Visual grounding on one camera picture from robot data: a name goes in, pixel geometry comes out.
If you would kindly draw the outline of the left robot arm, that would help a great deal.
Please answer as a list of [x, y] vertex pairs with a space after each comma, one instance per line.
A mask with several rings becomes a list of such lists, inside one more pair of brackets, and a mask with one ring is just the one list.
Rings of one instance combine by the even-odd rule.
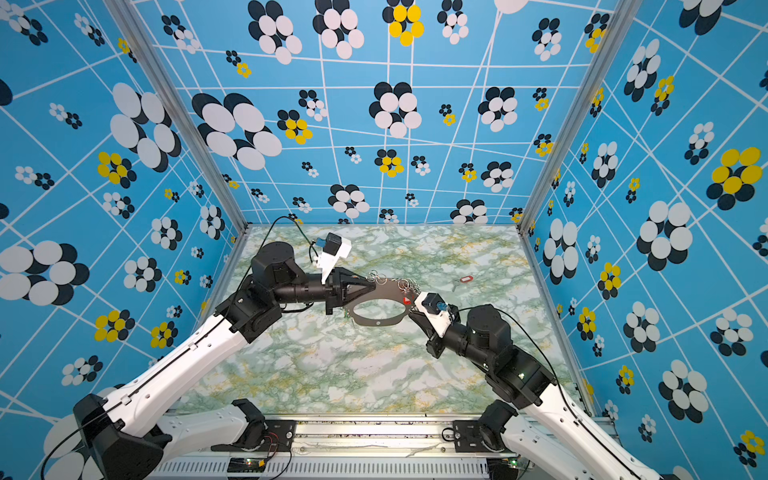
[[105, 397], [89, 394], [74, 406], [82, 442], [104, 478], [144, 479], [170, 459], [212, 446], [252, 451], [262, 445], [265, 417], [247, 399], [191, 416], [168, 411], [285, 315], [286, 306], [322, 303], [331, 314], [375, 290], [375, 282], [338, 266], [351, 250], [348, 240], [329, 234], [320, 245], [313, 274], [296, 263], [290, 244], [264, 245], [243, 284], [187, 340], [128, 384]]

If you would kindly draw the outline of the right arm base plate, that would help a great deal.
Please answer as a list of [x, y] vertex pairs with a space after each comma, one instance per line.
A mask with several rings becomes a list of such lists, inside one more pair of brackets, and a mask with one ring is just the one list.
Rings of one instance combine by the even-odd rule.
[[477, 420], [455, 420], [452, 422], [453, 444], [457, 453], [494, 453], [484, 441]]

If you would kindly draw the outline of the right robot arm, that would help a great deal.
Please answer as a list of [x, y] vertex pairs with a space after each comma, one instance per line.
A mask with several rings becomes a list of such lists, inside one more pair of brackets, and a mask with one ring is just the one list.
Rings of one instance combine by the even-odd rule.
[[484, 443], [527, 458], [555, 479], [658, 479], [581, 409], [556, 375], [511, 338], [509, 315], [485, 304], [460, 319], [433, 294], [408, 311], [435, 358], [449, 350], [485, 375], [497, 400], [479, 420]]

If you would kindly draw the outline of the grey metal key ring plate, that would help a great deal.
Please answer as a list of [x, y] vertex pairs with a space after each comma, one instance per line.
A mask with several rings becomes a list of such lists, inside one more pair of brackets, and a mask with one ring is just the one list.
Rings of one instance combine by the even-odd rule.
[[388, 327], [400, 323], [409, 313], [420, 287], [410, 279], [377, 277], [375, 289], [344, 307], [359, 326]]

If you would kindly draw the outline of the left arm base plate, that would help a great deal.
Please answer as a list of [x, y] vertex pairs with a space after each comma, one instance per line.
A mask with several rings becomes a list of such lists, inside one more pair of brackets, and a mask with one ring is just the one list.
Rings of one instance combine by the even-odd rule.
[[295, 420], [266, 419], [259, 427], [249, 427], [234, 444], [219, 444], [210, 448], [215, 452], [287, 452], [292, 446], [298, 422]]

